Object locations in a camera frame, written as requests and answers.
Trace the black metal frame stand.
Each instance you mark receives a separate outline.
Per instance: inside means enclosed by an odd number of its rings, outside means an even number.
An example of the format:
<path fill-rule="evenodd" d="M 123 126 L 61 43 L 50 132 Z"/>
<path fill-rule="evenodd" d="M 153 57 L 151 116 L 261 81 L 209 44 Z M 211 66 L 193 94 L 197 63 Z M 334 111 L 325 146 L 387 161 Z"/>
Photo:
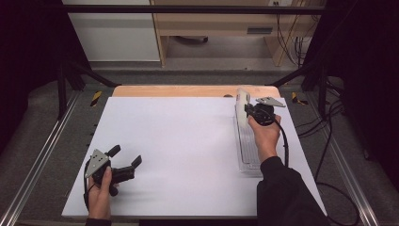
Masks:
<path fill-rule="evenodd" d="M 73 90 L 83 90 L 86 86 L 82 74 L 88 75 L 101 84 L 116 88 L 118 83 L 112 82 L 94 72 L 90 67 L 83 66 L 75 61 L 63 61 L 56 71 L 58 90 L 58 119 L 61 120 L 67 112 L 66 82 L 69 82 Z"/>
<path fill-rule="evenodd" d="M 278 88 L 300 75 L 305 76 L 301 84 L 301 88 L 304 91 L 312 91 L 315 86 L 318 86 L 317 112 L 323 119 L 325 119 L 327 117 L 327 67 L 324 60 L 314 59 L 288 75 L 283 76 L 274 82 L 267 83 L 267 86 Z"/>

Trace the yellow black tape strip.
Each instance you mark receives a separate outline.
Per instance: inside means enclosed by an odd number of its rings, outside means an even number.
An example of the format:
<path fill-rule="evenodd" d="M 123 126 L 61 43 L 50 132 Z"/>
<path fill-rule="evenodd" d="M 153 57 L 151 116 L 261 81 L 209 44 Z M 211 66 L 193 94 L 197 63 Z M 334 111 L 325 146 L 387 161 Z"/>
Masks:
<path fill-rule="evenodd" d="M 95 106 L 98 103 L 101 95 L 102 95 L 102 92 L 100 90 L 95 91 L 93 98 L 90 102 L 90 106 Z"/>
<path fill-rule="evenodd" d="M 309 102 L 306 100 L 299 100 L 296 95 L 296 92 L 292 92 L 292 103 L 299 104 L 299 105 L 308 105 L 309 104 Z"/>

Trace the light wooden desk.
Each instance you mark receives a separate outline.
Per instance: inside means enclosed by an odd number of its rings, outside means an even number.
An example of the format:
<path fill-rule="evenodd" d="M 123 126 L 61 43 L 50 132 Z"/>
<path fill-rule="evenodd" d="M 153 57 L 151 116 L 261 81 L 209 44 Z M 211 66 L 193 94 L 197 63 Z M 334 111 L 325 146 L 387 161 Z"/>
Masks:
<path fill-rule="evenodd" d="M 323 7 L 327 0 L 149 0 L 153 6 Z M 296 37 L 310 38 L 318 15 L 154 13 L 155 34 L 162 63 L 171 37 L 262 37 L 276 66 L 288 56 Z M 273 27 L 270 35 L 248 35 L 248 27 Z"/>

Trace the clear plastic packaging tray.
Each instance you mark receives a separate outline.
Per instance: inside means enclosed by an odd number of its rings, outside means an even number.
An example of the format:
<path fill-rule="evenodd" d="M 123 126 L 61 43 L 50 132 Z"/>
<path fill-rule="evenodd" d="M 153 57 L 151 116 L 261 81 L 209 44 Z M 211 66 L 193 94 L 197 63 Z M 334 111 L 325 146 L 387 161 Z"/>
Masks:
<path fill-rule="evenodd" d="M 247 127 L 240 127 L 238 125 L 236 111 L 234 127 L 240 172 L 248 176 L 261 177 L 261 162 L 259 160 L 258 149 L 255 144 L 254 133 L 249 124 L 247 124 Z"/>

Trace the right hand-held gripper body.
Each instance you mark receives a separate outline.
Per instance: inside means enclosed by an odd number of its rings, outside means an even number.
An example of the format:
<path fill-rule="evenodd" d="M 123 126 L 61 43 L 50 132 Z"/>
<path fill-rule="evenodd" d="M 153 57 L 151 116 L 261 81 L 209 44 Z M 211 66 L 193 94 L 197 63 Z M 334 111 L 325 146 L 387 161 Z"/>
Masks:
<path fill-rule="evenodd" d="M 285 107 L 285 104 L 272 97 L 257 98 L 256 102 L 251 117 L 261 126 L 268 126 L 275 121 L 275 107 Z"/>

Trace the dark curtain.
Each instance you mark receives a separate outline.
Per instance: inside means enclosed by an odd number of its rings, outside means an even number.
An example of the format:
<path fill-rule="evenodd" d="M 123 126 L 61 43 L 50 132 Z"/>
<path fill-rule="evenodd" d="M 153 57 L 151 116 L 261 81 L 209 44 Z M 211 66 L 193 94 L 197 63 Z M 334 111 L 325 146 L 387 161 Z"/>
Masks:
<path fill-rule="evenodd" d="M 343 102 L 366 150 L 399 191 L 399 0 L 326 0 L 306 60 L 327 51 L 329 76 L 343 80 Z"/>
<path fill-rule="evenodd" d="M 0 0 L 0 153 L 27 110 L 28 94 L 56 80 L 64 61 L 88 67 L 62 0 Z"/>

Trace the wooden table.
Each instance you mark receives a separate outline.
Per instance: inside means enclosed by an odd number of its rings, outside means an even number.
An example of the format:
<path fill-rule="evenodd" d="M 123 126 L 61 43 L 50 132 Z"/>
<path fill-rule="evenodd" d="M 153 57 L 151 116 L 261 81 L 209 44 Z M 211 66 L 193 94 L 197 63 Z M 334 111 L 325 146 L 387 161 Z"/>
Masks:
<path fill-rule="evenodd" d="M 226 97 L 235 96 L 242 88 L 251 97 L 280 97 L 279 90 L 273 86 L 252 85 L 223 85 L 223 86 L 194 86 L 194 85 L 134 85 L 118 86 L 114 89 L 113 97 Z"/>

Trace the aluminium rail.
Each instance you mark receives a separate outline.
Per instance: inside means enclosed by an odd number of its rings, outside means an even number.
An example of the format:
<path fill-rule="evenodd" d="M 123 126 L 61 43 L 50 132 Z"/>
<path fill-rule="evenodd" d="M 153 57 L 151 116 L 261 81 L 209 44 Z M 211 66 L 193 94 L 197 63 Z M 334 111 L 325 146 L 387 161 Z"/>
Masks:
<path fill-rule="evenodd" d="M 81 96 L 80 91 L 73 91 L 72 96 L 67 102 L 67 108 L 64 115 L 56 121 L 50 135 L 46 139 L 42 146 L 39 155 L 37 156 L 33 166 L 27 173 L 24 182 L 19 188 L 14 199 L 8 206 L 7 211 L 0 217 L 0 226 L 14 226 L 19 215 L 21 214 L 33 188 L 35 187 L 40 175 L 51 156 L 75 106 L 79 97 Z"/>
<path fill-rule="evenodd" d="M 347 190 L 349 201 L 354 204 L 355 210 L 359 213 L 359 219 L 363 226 L 380 226 L 375 212 L 369 204 L 354 172 L 343 156 L 342 150 L 332 132 L 332 121 L 327 120 L 327 126 L 322 129 L 323 135 L 327 141 L 327 147 L 334 163 L 342 177 L 343 184 Z"/>

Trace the white cabinet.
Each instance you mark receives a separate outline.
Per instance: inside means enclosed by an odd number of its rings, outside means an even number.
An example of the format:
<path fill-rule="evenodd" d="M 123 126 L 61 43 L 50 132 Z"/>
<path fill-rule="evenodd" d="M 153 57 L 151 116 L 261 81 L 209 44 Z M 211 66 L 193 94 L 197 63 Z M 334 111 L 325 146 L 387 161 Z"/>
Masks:
<path fill-rule="evenodd" d="M 70 13 L 90 62 L 159 61 L 150 13 Z"/>

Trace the black horizontal frame bar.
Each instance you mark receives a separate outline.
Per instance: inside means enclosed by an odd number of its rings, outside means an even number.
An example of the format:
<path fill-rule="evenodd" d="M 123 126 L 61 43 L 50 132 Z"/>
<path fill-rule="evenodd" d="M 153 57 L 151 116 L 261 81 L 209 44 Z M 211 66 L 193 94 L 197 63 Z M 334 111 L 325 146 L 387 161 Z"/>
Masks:
<path fill-rule="evenodd" d="M 286 14 L 321 15 L 324 7 L 237 7 L 237 6 L 125 6 L 125 5 L 64 5 L 70 13 L 197 13 L 197 14 Z"/>

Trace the person's left hand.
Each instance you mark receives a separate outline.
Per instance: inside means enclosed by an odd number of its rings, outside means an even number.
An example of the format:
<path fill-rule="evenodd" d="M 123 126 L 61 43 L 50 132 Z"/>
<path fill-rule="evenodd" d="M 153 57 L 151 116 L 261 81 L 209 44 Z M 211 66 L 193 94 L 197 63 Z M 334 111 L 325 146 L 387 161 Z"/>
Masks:
<path fill-rule="evenodd" d="M 111 219 L 109 187 L 112 181 L 112 170 L 107 167 L 102 183 L 98 186 L 92 177 L 88 179 L 88 217 L 94 219 Z"/>

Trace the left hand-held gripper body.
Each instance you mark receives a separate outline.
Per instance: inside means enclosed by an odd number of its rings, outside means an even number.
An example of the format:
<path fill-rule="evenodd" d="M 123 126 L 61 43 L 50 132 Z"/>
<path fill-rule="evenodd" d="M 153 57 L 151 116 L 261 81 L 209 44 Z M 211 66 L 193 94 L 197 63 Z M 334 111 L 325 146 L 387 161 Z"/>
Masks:
<path fill-rule="evenodd" d="M 102 183 L 104 172 L 107 167 L 111 166 L 111 157 L 105 153 L 95 149 L 90 156 L 89 161 L 86 163 L 84 176 L 88 179 L 92 177 L 94 182 L 98 185 Z M 135 178 L 136 169 L 131 165 L 124 168 L 112 168 L 112 181 L 109 187 L 109 193 L 112 197 L 119 194 L 115 184 L 119 184 Z"/>

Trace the white board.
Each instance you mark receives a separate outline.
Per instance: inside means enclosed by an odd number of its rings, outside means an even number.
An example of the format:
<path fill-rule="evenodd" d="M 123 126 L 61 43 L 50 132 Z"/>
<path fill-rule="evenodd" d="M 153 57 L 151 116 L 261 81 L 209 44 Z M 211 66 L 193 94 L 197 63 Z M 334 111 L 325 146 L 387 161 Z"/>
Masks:
<path fill-rule="evenodd" d="M 120 146 L 115 168 L 142 158 L 112 198 L 112 215 L 255 218 L 259 180 L 239 170 L 234 118 L 233 98 L 109 98 L 89 148 Z"/>

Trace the grey desk label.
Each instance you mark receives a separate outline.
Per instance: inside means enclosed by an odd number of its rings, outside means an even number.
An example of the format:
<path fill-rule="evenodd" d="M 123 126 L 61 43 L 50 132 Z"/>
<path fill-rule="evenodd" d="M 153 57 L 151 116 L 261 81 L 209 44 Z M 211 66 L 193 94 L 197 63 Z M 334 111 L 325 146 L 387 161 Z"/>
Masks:
<path fill-rule="evenodd" d="M 273 27 L 248 27 L 248 35 L 270 35 L 273 32 Z"/>

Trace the person's right hand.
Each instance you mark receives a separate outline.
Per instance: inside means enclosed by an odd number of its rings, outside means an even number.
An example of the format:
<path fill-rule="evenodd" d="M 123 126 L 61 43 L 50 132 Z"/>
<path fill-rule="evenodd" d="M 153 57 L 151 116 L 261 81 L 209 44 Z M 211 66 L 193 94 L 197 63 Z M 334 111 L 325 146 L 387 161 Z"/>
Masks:
<path fill-rule="evenodd" d="M 275 122 L 267 126 L 261 126 L 252 116 L 247 118 L 247 122 L 254 133 L 255 143 L 258 149 L 258 156 L 261 163 L 270 157 L 277 156 L 280 119 L 281 116 L 277 115 Z"/>

